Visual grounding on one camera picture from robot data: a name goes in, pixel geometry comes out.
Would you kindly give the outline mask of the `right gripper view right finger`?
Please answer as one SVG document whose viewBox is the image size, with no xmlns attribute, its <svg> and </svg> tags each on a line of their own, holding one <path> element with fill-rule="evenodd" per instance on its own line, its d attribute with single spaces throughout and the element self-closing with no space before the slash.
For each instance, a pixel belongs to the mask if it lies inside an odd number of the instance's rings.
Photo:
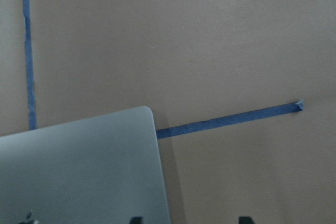
<svg viewBox="0 0 336 224">
<path fill-rule="evenodd" d="M 250 216 L 239 216 L 238 224 L 255 224 L 255 222 Z"/>
</svg>

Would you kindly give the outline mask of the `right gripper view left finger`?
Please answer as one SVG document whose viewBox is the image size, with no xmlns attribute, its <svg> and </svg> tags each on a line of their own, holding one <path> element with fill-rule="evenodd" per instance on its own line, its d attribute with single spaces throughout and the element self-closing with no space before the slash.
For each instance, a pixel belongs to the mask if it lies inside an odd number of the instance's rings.
<svg viewBox="0 0 336 224">
<path fill-rule="evenodd" d="M 143 217 L 134 216 L 130 219 L 130 224 L 143 224 Z"/>
</svg>

